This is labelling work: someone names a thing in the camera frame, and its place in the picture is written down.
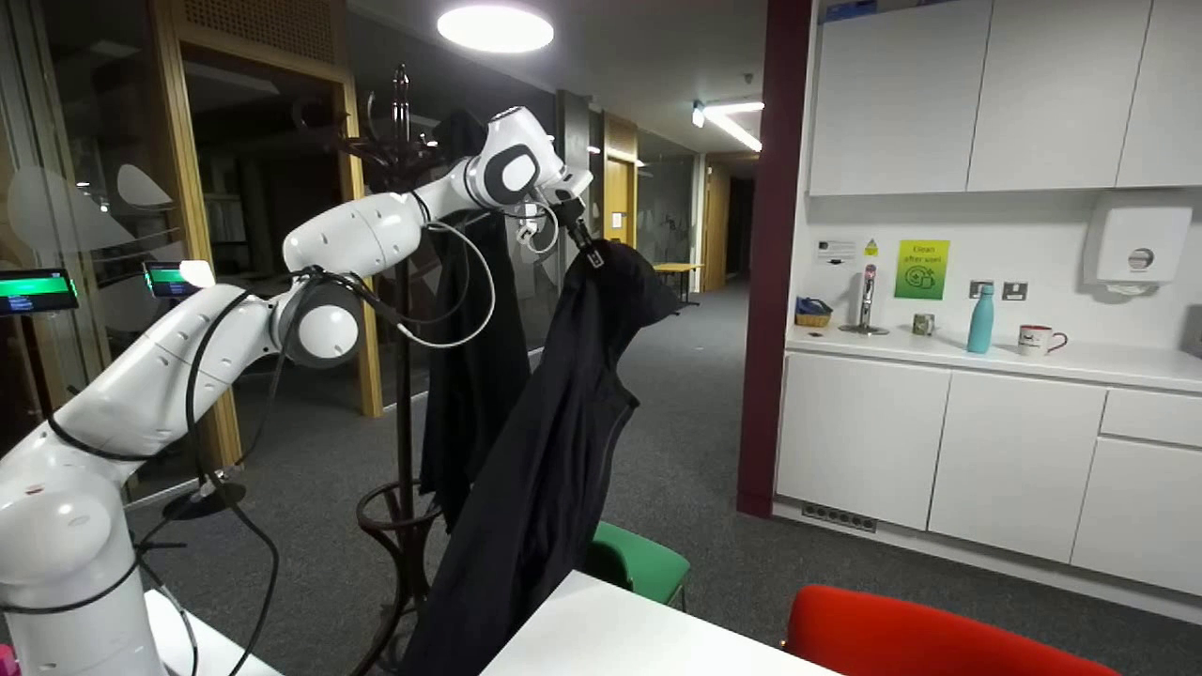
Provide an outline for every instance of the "table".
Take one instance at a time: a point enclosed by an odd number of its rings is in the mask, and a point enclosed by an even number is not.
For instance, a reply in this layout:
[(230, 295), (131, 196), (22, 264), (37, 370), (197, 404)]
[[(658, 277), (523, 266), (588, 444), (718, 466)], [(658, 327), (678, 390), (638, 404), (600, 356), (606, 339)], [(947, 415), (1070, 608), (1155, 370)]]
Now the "table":
[(786, 652), (571, 570), (484, 676), (833, 676)]
[[(154, 632), (154, 647), (163, 664), (168, 664), (173, 674), (191, 674), (191, 643), (185, 632), (185, 620), (176, 614), (173, 602), (164, 602), (159, 591), (146, 591), (146, 614), (149, 614), (149, 632)], [(227, 637), (220, 637), (216, 629), (208, 629), (203, 620), (197, 620), (190, 614), (197, 647), (201, 647), (201, 676), (230, 676), (230, 670), (241, 660), (241, 647), (230, 643)], [(241, 676), (278, 676), (270, 664), (262, 664), (261, 659), (247, 659), (247, 664), (241, 670)]]

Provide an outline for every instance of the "light fixture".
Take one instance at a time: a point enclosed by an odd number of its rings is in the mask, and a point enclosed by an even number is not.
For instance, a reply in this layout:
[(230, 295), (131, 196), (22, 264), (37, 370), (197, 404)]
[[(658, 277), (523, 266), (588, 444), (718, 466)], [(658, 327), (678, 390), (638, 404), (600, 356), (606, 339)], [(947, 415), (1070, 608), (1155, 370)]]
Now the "light fixture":
[(763, 112), (763, 101), (722, 101), (722, 107), (693, 101), (697, 127), (715, 123), (718, 131), (725, 131), (729, 138), (745, 143), (754, 153), (763, 150), (763, 143), (754, 138), (754, 131), (735, 123), (735, 116), (760, 116), (760, 112)]
[(440, 33), (474, 53), (539, 53), (556, 26), (539, 0), (440, 0)]

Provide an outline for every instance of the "kitchen cabinet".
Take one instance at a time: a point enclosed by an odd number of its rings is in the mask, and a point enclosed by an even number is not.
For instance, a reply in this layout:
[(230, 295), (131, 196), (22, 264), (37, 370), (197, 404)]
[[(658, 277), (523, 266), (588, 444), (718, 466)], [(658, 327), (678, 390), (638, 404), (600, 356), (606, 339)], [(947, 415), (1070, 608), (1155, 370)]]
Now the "kitchen cabinet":
[(919, 529), (947, 384), (947, 370), (791, 352), (777, 494)]
[(1075, 563), (1202, 593), (1202, 453), (1097, 440)]
[(1070, 559), (1104, 387), (953, 372), (930, 529)]
[(1122, 188), (1202, 186), (1202, 4), (1156, 0), (1140, 68)]
[(987, 7), (822, 23), (812, 196), (967, 191)]
[(1114, 188), (1145, 21), (1151, 0), (995, 0), (970, 191)]

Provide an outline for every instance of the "electrical outlet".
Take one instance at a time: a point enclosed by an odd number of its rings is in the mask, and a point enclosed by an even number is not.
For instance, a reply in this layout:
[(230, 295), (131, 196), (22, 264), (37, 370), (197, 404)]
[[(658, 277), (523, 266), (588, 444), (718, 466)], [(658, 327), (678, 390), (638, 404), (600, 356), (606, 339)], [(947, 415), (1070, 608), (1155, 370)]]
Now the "electrical outlet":
[(982, 295), (982, 286), (991, 286), (991, 282), (987, 282), (987, 277), (975, 277), (975, 282), (970, 282), (970, 296), (977, 296), (977, 295)]
[(1005, 301), (1027, 301), (1027, 282), (1005, 282)]

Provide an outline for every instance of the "red chair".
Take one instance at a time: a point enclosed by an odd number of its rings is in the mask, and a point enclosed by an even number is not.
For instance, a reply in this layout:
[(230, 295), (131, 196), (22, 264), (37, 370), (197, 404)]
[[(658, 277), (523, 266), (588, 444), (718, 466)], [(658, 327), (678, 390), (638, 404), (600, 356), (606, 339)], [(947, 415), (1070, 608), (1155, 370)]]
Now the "red chair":
[(899, 599), (807, 588), (786, 652), (841, 676), (1116, 676), (1055, 647)]

